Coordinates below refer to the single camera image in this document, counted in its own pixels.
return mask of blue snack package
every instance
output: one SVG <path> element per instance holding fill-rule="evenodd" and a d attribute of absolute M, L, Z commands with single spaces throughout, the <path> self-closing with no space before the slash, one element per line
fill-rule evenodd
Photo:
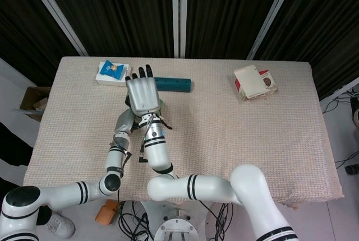
<path fill-rule="evenodd" d="M 119 80 L 121 78 L 122 70 L 123 70 L 123 64 L 120 66 L 115 66 L 109 60 L 106 60 L 105 64 L 103 65 L 100 71 L 100 74 L 114 77 L 117 80 Z"/>

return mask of white sneaker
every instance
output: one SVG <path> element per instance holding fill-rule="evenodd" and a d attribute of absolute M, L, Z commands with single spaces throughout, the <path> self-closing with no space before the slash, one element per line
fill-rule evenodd
<path fill-rule="evenodd" d="M 52 216 L 47 222 L 47 226 L 54 235 L 61 238 L 69 238 L 75 232 L 73 222 L 55 212 L 52 212 Z"/>

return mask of textured cloth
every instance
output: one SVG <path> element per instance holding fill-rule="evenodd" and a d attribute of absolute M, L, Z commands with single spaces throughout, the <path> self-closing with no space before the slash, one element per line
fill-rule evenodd
<path fill-rule="evenodd" d="M 24 183 L 58 186 L 95 181 L 118 116 L 127 109 L 125 87 L 98 85 L 108 57 L 64 57 L 59 65 Z M 179 177 L 229 178 L 235 166 L 257 165 L 275 201 L 288 205 L 343 197 L 308 63 L 204 59 L 108 58 L 137 72 L 192 79 L 192 92 L 160 92 L 168 153 Z M 233 70 L 254 64 L 269 69 L 278 90 L 242 102 Z M 138 163 L 141 135 L 131 136 L 120 198 L 148 200 L 146 185 L 157 174 Z"/>

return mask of cardboard box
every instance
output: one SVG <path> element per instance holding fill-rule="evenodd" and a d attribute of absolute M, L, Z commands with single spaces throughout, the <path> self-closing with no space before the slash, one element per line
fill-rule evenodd
<path fill-rule="evenodd" d="M 34 104 L 38 103 L 39 101 L 45 98 L 48 98 L 50 91 L 51 91 L 51 87 L 27 87 L 24 98 L 22 98 L 20 110 L 25 110 L 28 111 L 29 113 L 34 112 L 35 114 L 25 114 L 25 115 L 29 116 L 31 119 L 40 122 L 43 116 L 43 111 L 36 112 L 36 109 L 34 108 Z"/>
<path fill-rule="evenodd" d="M 268 70 L 258 71 L 252 64 L 234 71 L 235 84 L 243 101 L 273 94 L 277 86 Z"/>
<path fill-rule="evenodd" d="M 45 110 L 46 108 L 46 105 L 47 105 L 47 101 L 48 101 L 48 98 L 44 98 L 44 99 L 41 99 L 40 101 L 36 102 L 35 104 L 33 104 L 33 107 L 36 109 L 36 110 Z"/>

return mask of red and white box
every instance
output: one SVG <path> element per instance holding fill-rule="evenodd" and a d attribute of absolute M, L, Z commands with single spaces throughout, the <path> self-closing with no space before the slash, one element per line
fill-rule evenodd
<path fill-rule="evenodd" d="M 252 64 L 234 71 L 235 84 L 243 101 L 273 94 L 277 86 L 268 70 L 258 71 Z"/>

